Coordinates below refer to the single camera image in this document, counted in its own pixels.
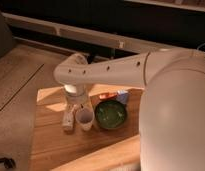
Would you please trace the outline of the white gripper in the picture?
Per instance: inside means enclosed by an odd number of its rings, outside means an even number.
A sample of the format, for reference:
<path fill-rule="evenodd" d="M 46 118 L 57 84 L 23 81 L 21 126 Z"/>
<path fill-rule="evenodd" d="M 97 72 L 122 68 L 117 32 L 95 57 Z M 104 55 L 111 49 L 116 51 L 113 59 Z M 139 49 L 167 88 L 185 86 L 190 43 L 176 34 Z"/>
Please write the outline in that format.
<path fill-rule="evenodd" d="M 66 100 L 71 105 L 83 105 L 88 101 L 86 87 L 83 84 L 65 85 Z"/>

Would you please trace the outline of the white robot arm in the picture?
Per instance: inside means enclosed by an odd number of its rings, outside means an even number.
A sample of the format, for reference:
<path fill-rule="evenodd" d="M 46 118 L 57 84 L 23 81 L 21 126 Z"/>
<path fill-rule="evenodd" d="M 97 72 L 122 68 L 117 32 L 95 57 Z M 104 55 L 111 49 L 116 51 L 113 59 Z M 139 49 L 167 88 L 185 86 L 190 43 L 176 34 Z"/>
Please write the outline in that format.
<path fill-rule="evenodd" d="M 142 171 L 205 171 L 205 52 L 176 48 L 88 64 L 74 54 L 54 76 L 75 100 L 86 83 L 142 87 Z"/>

